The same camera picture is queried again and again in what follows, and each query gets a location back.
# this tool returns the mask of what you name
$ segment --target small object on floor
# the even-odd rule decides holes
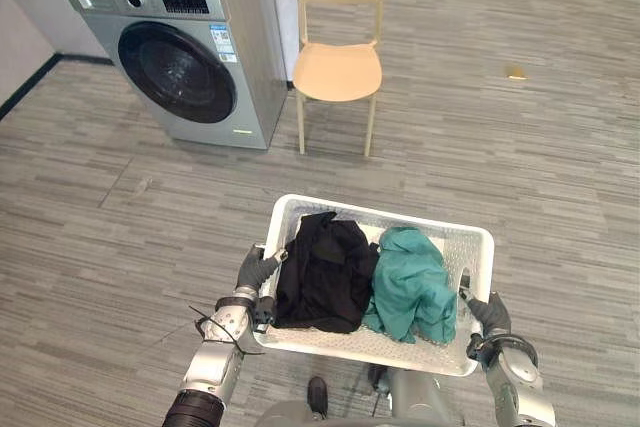
[[[326,419],[329,411],[329,394],[327,384],[321,377],[313,377],[307,386],[307,403],[311,412],[320,417],[317,420]]]
[[[507,77],[511,80],[527,80],[524,70],[519,65],[508,65],[506,70]]]

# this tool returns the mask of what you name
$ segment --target teal shirt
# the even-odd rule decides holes
[[[457,295],[449,290],[442,254],[418,229],[392,227],[382,234],[372,282],[363,319],[370,329],[412,344],[412,330],[435,342],[456,336]]]

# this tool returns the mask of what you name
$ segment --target washing machine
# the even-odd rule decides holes
[[[287,94],[274,0],[69,0],[176,139],[266,149]]]

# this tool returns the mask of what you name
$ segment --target washing machine door glass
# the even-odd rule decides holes
[[[139,22],[120,36],[122,67],[151,100],[193,122],[220,122],[233,111],[233,78],[211,50],[159,22]]]

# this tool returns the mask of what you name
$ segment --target laundry basket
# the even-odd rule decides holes
[[[369,242],[377,242],[389,227],[416,227],[440,249],[444,267],[449,272],[449,287],[457,292],[463,273],[471,279],[473,295],[486,301],[491,286],[493,237],[477,227],[448,224],[408,217],[355,205],[341,204],[301,195],[285,195],[278,199],[271,216],[265,257],[273,255],[291,241],[304,215],[334,211],[336,219],[355,220]],[[276,271],[263,284],[260,295],[276,297],[280,272]],[[466,355],[472,332],[481,326],[458,297],[455,339],[438,344],[417,338],[415,344],[397,342],[364,325],[350,334],[335,334],[311,329],[267,328],[256,339],[265,347],[327,355],[343,359],[388,365],[442,375],[465,376],[474,371],[476,362]]]

